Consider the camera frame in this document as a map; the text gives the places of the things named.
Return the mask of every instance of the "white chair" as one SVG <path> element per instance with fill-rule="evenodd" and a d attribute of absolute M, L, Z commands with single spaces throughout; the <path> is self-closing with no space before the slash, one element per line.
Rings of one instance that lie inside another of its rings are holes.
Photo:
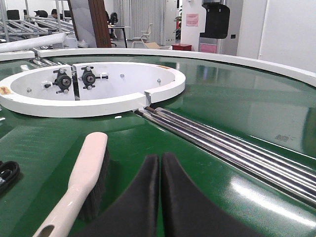
<path fill-rule="evenodd" d="M 135 48 L 136 43 L 141 43 L 146 48 L 145 43 L 149 42 L 150 40 L 150 35 L 152 34 L 152 27 L 153 23 L 150 23 L 146 31 L 140 31 L 142 32 L 142 35 L 140 37 L 132 38 L 132 48 Z"/>

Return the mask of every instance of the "white brush handle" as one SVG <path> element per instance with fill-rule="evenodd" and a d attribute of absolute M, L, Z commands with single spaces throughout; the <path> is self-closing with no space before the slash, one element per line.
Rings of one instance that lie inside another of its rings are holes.
<path fill-rule="evenodd" d="M 33 237 L 67 237 L 80 209 L 95 186 L 106 149 L 105 133 L 89 134 L 71 173 L 68 189 Z"/>

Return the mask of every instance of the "bolt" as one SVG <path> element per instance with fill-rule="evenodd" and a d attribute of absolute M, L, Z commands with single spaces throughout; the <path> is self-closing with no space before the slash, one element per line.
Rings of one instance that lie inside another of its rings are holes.
<path fill-rule="evenodd" d="M 69 80 L 68 78 L 63 79 L 63 80 L 62 80 L 62 84 L 63 84 L 64 86 L 68 86 L 68 85 L 70 85 L 70 80 Z"/>
<path fill-rule="evenodd" d="M 93 83 L 94 82 L 94 77 L 93 76 L 87 76 L 87 82 Z"/>

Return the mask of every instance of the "label sticker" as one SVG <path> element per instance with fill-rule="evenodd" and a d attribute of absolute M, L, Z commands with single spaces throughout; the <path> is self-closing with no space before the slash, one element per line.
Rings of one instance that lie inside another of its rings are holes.
<path fill-rule="evenodd" d="M 6 86 L 0 86 L 0 95 L 9 95 L 12 92 Z"/>
<path fill-rule="evenodd" d="M 165 68 L 165 69 L 171 69 L 170 67 L 166 67 L 166 66 L 162 66 L 162 65 L 159 65 L 159 66 L 157 66 L 157 67 L 159 67 L 159 68 Z"/>

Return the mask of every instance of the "black foam pad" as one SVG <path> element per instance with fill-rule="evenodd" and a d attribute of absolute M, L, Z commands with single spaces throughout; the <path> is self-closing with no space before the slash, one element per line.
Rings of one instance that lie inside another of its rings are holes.
<path fill-rule="evenodd" d="M 159 158 L 148 155 L 126 191 L 73 237 L 154 237 L 159 200 Z"/>
<path fill-rule="evenodd" d="M 161 202 L 166 237 L 262 237 L 212 203 L 172 153 L 162 156 Z"/>

